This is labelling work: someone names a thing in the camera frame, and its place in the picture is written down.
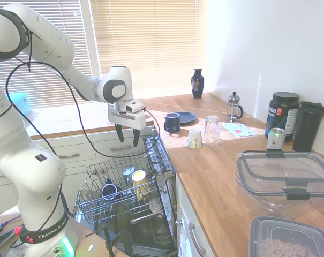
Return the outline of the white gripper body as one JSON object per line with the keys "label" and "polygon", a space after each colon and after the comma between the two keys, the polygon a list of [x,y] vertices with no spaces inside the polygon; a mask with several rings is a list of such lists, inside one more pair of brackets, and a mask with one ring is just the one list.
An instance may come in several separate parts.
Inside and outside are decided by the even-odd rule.
{"label": "white gripper body", "polygon": [[146,117],[143,110],[140,110],[136,113],[123,113],[115,110],[113,104],[109,104],[108,119],[113,124],[129,127],[136,130],[142,130],[146,127]]}

